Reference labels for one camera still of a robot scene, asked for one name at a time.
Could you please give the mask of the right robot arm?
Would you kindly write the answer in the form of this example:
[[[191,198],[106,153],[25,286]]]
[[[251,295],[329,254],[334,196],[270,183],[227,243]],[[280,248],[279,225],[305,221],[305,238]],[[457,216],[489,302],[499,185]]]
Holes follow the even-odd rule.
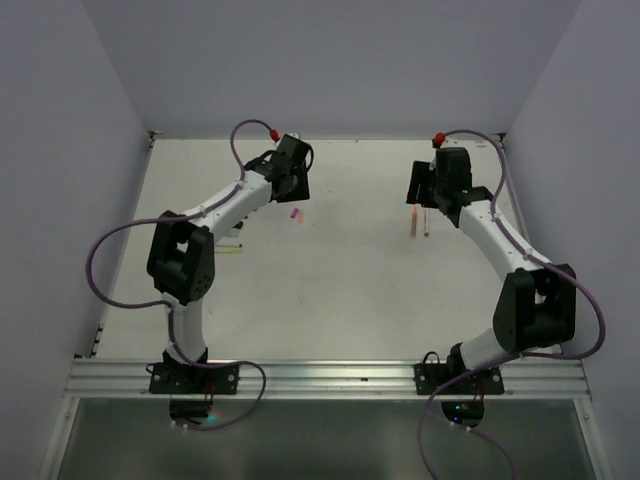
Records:
[[[461,147],[438,147],[430,162],[413,163],[407,202],[436,209],[470,238],[502,281],[492,326],[476,338],[454,345],[446,360],[451,389],[468,392],[481,380],[480,366],[510,355],[547,348],[575,334],[576,287],[564,264],[552,271],[546,258],[506,221],[497,197],[473,184],[471,160]]]

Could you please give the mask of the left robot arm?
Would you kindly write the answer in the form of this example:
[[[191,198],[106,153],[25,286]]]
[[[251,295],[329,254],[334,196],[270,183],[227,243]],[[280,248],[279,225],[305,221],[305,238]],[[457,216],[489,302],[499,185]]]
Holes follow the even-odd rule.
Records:
[[[271,202],[309,199],[313,160],[310,144],[286,134],[275,149],[244,164],[238,180],[203,204],[160,215],[146,271],[167,304],[165,354],[178,362],[172,379],[185,392],[201,390],[208,379],[202,311],[203,297],[214,283],[216,243]]]

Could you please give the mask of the purple white marker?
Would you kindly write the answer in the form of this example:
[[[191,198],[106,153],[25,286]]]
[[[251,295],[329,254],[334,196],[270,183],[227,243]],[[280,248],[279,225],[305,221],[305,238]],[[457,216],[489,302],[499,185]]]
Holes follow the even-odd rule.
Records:
[[[428,238],[430,236],[430,211],[428,208],[423,208],[423,237]]]

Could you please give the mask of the orange highlighter pen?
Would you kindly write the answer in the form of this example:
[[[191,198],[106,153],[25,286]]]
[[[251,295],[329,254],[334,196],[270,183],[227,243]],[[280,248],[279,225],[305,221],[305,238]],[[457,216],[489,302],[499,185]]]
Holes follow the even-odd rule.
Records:
[[[417,225],[418,225],[418,206],[413,205],[412,214],[411,214],[411,226],[410,226],[410,238],[415,239],[417,236]]]

